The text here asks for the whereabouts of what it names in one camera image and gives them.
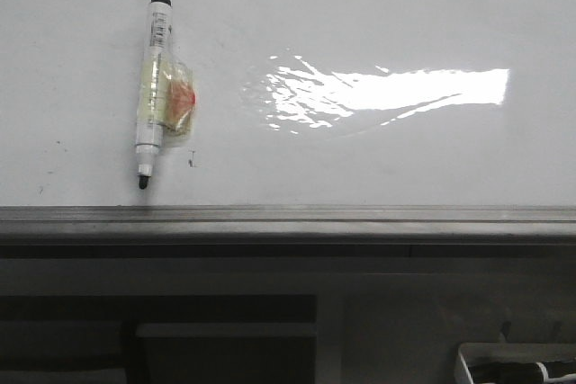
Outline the white whiteboard marker pen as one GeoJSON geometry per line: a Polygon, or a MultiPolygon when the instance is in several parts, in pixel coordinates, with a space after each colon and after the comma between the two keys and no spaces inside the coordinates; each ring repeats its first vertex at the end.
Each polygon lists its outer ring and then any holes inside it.
{"type": "Polygon", "coordinates": [[[189,137],[196,107],[193,71],[172,50],[171,0],[150,0],[146,24],[135,135],[141,190],[148,188],[163,146],[189,137]]]}

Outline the white tray with black item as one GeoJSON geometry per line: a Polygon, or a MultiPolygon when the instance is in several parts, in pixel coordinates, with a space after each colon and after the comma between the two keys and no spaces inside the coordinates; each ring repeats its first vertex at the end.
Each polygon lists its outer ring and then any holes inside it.
{"type": "Polygon", "coordinates": [[[454,379],[457,383],[573,383],[575,345],[461,344],[454,379]]]}

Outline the dark cabinet under table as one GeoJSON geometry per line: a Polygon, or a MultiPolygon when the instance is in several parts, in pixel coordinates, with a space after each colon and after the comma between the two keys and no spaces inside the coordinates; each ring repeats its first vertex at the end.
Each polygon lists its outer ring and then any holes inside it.
{"type": "Polygon", "coordinates": [[[311,295],[6,296],[4,383],[312,383],[311,295]]]}

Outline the white whiteboard with metal frame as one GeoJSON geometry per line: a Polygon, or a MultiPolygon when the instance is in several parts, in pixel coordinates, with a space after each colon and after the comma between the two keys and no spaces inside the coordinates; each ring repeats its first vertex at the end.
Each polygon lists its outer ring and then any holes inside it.
{"type": "Polygon", "coordinates": [[[1,0],[1,239],[575,239],[575,0],[171,0],[187,140],[135,155],[150,0],[1,0]]]}

